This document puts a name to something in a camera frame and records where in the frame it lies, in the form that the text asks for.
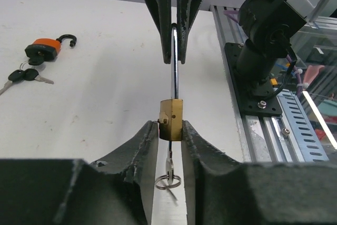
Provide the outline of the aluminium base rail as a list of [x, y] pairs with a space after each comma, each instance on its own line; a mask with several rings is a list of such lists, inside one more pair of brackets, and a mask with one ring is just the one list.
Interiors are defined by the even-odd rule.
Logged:
[[210, 9], [214, 16], [221, 46], [223, 64], [229, 83], [244, 161], [299, 162], [303, 157], [297, 155], [293, 148], [292, 144], [296, 143], [296, 141], [290, 133], [290, 125], [286, 117], [261, 118], [258, 116], [246, 116], [239, 112], [224, 46], [227, 42], [243, 43], [244, 39], [236, 22], [223, 14], [224, 7], [212, 5]]

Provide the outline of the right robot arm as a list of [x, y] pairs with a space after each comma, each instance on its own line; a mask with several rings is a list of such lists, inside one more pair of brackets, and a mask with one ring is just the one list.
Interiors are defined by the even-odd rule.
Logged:
[[[161, 38], [163, 61], [172, 67], [171, 97], [179, 97], [178, 64], [186, 60], [187, 41], [202, 0], [145, 0]], [[253, 48], [268, 61], [289, 56], [290, 67], [283, 83], [296, 63], [290, 37], [304, 24], [304, 18], [287, 0], [245, 0], [239, 9], [238, 22]]]

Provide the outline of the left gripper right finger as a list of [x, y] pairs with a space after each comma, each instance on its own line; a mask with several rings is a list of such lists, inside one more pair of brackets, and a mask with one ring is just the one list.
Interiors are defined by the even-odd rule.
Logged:
[[182, 124], [188, 224], [336, 224], [336, 166], [241, 163]]

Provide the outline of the small padlock keys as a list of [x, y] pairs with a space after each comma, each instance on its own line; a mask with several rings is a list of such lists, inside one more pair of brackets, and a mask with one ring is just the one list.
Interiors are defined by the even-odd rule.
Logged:
[[158, 190], [166, 191], [173, 200], [173, 203], [177, 205], [177, 197], [172, 190], [181, 185], [182, 179], [180, 176], [174, 173], [172, 141], [169, 141], [168, 143], [167, 157], [165, 162], [166, 173], [155, 179], [155, 187]]

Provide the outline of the small brass padlock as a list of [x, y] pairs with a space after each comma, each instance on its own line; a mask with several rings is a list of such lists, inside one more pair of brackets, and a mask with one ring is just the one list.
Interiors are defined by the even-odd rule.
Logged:
[[160, 102], [159, 133], [163, 140], [176, 142], [182, 139], [183, 100], [179, 99], [179, 56], [177, 24], [171, 32], [171, 98]]

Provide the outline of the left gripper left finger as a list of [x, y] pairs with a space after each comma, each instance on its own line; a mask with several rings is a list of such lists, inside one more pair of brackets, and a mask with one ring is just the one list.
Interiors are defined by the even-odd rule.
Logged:
[[150, 224], [158, 124], [106, 156], [2, 159], [1, 224]]

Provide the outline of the right black mount plate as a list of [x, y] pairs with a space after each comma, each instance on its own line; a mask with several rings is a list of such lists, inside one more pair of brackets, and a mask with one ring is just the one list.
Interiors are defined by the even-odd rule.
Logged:
[[225, 57], [233, 83], [234, 93], [241, 115], [272, 117], [282, 114], [268, 78], [271, 67], [265, 67], [262, 54], [249, 41], [244, 44], [226, 43]]

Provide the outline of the orange black padlock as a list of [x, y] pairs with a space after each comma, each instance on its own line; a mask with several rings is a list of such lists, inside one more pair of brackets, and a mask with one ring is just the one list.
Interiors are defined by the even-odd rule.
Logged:
[[38, 66], [44, 62], [56, 59], [61, 51], [61, 44], [65, 39], [70, 39], [70, 47], [73, 48], [77, 43], [77, 37], [72, 34], [64, 34], [57, 39], [39, 38], [25, 49], [29, 65]]

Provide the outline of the black head key bunch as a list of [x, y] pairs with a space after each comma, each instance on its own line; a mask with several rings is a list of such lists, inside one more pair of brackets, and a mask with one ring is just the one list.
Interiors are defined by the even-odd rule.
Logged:
[[35, 66], [40, 66], [44, 63], [42, 56], [32, 57], [28, 61], [22, 63], [19, 69], [14, 70], [7, 78], [7, 82], [1, 88], [1, 95], [6, 92], [11, 86], [22, 81], [38, 81], [47, 84], [54, 84], [50, 79], [42, 77]]

